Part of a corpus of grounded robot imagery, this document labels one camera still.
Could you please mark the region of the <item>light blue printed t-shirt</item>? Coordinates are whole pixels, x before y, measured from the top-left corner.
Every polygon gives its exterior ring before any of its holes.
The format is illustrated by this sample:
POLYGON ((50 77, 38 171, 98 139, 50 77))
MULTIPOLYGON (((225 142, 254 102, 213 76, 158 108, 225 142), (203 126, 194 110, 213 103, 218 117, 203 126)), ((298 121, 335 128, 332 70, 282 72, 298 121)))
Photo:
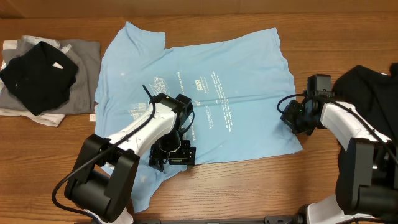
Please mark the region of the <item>light blue printed t-shirt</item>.
POLYGON ((95 133, 106 137, 140 117, 149 96, 192 100, 185 137, 196 164, 233 162, 299 152, 280 120, 294 78, 275 28, 210 44, 165 47, 165 34, 131 23, 106 49, 95 93, 95 133))

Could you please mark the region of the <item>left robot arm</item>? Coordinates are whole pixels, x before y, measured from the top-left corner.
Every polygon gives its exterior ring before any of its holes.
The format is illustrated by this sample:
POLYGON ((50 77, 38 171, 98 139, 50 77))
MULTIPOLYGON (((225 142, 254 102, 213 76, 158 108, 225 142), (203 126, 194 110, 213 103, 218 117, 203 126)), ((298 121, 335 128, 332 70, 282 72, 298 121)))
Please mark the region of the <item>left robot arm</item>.
POLYGON ((193 115, 190 98, 159 93, 128 127, 102 138, 96 134, 83 143, 68 179, 64 196, 97 223, 131 221, 126 206, 141 156, 149 151, 149 166, 194 166, 196 149, 185 140, 182 125, 193 115))

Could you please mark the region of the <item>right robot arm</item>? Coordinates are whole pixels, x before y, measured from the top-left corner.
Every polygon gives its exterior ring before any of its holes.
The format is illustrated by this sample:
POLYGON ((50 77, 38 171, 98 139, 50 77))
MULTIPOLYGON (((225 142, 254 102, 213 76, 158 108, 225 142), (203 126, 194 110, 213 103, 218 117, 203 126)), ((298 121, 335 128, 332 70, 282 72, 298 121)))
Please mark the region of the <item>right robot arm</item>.
POLYGON ((287 97, 281 120, 294 134, 331 131, 341 151, 335 193, 304 205, 292 223, 397 223, 397 146, 337 99, 329 75, 308 77, 301 97, 287 97))

